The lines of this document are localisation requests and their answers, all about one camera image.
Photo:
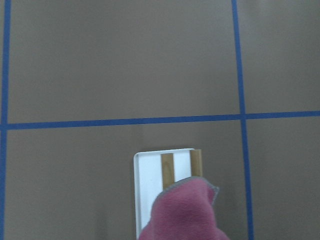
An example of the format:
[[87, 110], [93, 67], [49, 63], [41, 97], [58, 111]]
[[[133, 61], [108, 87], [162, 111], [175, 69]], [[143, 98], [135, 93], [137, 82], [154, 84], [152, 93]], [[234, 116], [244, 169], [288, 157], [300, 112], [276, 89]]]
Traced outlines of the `wooden rack bar outer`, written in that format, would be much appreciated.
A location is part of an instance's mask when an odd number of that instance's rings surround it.
[[203, 176], [203, 160], [202, 160], [201, 149], [190, 150], [190, 165], [191, 165], [192, 176], [196, 176], [196, 177]]

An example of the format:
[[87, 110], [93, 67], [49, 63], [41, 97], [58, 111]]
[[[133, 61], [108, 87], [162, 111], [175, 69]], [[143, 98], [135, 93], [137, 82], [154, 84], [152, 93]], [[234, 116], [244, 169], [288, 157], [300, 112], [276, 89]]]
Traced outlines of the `red cleaning cloth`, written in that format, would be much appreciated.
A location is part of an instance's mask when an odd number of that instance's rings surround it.
[[217, 225], [213, 205], [220, 189], [191, 176], [162, 191], [139, 240], [228, 240]]

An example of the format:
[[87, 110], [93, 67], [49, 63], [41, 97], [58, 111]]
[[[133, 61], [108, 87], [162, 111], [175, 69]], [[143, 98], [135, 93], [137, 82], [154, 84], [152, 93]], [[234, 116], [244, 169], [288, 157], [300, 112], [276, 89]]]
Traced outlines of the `wooden rack bar inner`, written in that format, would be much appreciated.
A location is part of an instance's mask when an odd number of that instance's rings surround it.
[[175, 182], [174, 155], [161, 154], [162, 187], [165, 190]]

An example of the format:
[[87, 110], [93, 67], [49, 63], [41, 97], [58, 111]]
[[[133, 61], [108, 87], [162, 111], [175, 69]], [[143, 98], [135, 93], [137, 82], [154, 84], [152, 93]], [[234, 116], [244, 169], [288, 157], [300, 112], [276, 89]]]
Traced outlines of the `white rectangular tray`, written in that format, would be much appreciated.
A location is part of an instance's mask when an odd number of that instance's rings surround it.
[[161, 155], [173, 154], [174, 180], [191, 176], [190, 148], [138, 152], [133, 157], [135, 228], [139, 237], [151, 217], [152, 205], [163, 191]]

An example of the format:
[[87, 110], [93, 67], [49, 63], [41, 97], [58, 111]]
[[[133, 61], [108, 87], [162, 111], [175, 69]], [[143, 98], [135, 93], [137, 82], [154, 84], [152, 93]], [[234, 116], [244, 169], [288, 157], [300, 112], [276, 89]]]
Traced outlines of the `wooden rack bar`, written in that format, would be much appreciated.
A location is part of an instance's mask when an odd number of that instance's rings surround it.
[[175, 182], [174, 155], [161, 154], [162, 187], [165, 190]]
[[203, 176], [203, 160], [202, 160], [201, 149], [190, 150], [190, 165], [191, 165], [192, 176], [196, 176], [196, 177]]

